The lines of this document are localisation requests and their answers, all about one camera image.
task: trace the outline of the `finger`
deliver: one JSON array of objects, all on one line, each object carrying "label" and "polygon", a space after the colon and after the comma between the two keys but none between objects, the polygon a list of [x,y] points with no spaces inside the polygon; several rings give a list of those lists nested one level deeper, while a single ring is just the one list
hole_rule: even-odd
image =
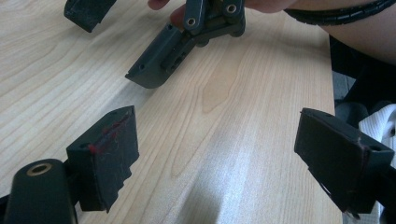
[{"label": "finger", "polygon": [[169,0],[148,0],[148,6],[151,9],[159,10],[168,4]]},{"label": "finger", "polygon": [[176,9],[171,14],[171,22],[173,25],[178,27],[179,29],[183,29],[183,19],[184,19],[184,12],[186,11],[186,5],[183,5]]}]

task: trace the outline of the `wooden table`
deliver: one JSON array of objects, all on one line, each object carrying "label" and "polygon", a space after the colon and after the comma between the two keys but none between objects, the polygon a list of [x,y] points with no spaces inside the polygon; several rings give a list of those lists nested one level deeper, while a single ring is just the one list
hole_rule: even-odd
[{"label": "wooden table", "polygon": [[0,195],[110,110],[135,105],[140,158],[120,197],[80,223],[341,223],[293,152],[303,107],[333,112],[328,37],[285,13],[247,10],[240,38],[194,49],[146,90],[124,78],[164,27],[171,1],[119,0],[88,34],[65,1],[0,4]]}]

